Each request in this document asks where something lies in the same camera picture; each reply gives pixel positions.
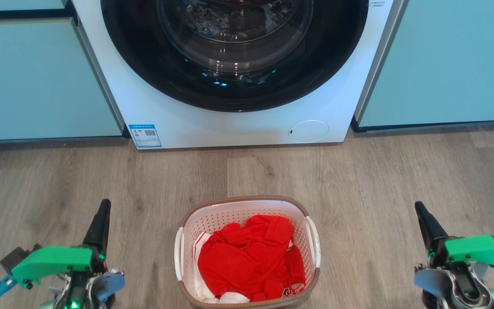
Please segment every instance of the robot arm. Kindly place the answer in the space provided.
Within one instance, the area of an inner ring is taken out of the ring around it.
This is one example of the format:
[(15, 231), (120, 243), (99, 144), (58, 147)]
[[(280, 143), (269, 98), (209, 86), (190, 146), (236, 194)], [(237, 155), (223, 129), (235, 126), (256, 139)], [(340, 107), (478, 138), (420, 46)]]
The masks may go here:
[(494, 237), (451, 237), (428, 212), (415, 203), (428, 265), (415, 267), (415, 284), (423, 289), (430, 309), (494, 309), (494, 290), (482, 278), (494, 267)]
[(45, 247), (33, 250), (16, 248), (1, 260), (7, 276), (0, 282), (0, 297), (16, 284), (32, 289), (41, 278), (65, 274), (66, 288), (54, 301), (53, 308), (109, 308), (114, 293), (125, 286), (123, 272), (108, 272), (106, 253), (110, 227), (110, 201), (103, 200), (92, 220), (83, 243), (78, 247)]

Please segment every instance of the red clothing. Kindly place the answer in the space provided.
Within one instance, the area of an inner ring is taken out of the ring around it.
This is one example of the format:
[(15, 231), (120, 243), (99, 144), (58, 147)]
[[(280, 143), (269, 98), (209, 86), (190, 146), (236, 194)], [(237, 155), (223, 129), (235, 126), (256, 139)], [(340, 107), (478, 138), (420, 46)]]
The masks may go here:
[(237, 292), (251, 301), (300, 293), (306, 285), (302, 256), (289, 248), (294, 227), (283, 217), (255, 215), (230, 223), (203, 245), (199, 272), (216, 296)]

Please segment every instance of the brown basket rim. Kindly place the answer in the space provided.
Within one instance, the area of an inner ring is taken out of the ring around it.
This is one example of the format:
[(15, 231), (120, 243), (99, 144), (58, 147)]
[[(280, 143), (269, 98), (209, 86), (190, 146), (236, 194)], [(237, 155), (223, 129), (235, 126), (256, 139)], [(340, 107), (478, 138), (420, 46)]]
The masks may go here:
[[(296, 200), (286, 197), (286, 196), (280, 196), (280, 195), (253, 195), (253, 196), (240, 196), (240, 197), (231, 197), (231, 198), (225, 198), (223, 200), (217, 200), (217, 201), (211, 201), (211, 202), (205, 202), (200, 204), (198, 207), (192, 209), (189, 213), (187, 213), (184, 216), (184, 219), (182, 220), (182, 225), (181, 227), (184, 228), (186, 225), (186, 222), (190, 217), (198, 210), (205, 208), (205, 207), (210, 207), (213, 205), (218, 205), (218, 204), (225, 204), (225, 203), (230, 203), (230, 202), (243, 202), (243, 201), (284, 201), (284, 202), (289, 202), (290, 204), (295, 205), (304, 217), (308, 217), (308, 211), (304, 208), (302, 204), (297, 202)], [(279, 305), (281, 303), (290, 303), (290, 302), (295, 302), (298, 301), (304, 297), (307, 297), (312, 293), (312, 290), (316, 287), (316, 283), (318, 282), (319, 279), (319, 267), (316, 267), (314, 270), (314, 278), (312, 279), (312, 282), (304, 288), (304, 291), (300, 292), (299, 294), (292, 295), (290, 297), (285, 297), (285, 298), (280, 298), (280, 299), (272, 299), (272, 300), (265, 300), (265, 301), (257, 301), (255, 303), (203, 303), (201, 301), (198, 301), (186, 289), (186, 285), (184, 284), (183, 280), (180, 280), (178, 283), (180, 285), (180, 288), (182, 290), (182, 293), (186, 295), (188, 298), (188, 301), (192, 303), (195, 307), (200, 307), (200, 308), (207, 308), (207, 309), (247, 309), (247, 308), (257, 308), (257, 307), (265, 307), (265, 306), (272, 306), (272, 305)]]

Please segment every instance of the light blue cabinet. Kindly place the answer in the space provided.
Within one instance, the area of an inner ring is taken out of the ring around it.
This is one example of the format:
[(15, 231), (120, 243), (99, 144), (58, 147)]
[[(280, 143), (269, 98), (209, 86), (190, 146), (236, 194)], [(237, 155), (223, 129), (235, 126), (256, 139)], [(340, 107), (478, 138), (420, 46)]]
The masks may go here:
[(72, 19), (0, 21), (0, 139), (117, 135)]
[(66, 0), (0, 0), (0, 11), (64, 8)]
[(361, 127), (494, 121), (494, 1), (409, 0)]

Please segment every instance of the basket handle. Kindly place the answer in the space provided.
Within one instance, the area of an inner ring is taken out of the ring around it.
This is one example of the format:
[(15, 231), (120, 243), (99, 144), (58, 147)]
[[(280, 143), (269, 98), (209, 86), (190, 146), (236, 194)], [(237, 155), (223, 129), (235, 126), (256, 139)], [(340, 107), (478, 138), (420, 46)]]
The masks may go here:
[(184, 274), (184, 227), (180, 227), (175, 237), (175, 274), (182, 281)]
[(306, 216), (306, 227), (308, 230), (308, 240), (310, 241), (310, 249), (312, 250), (312, 260), (316, 265), (316, 268), (319, 268), (321, 264), (321, 245), (319, 244), (319, 235), (317, 233), (316, 225), (310, 216)]

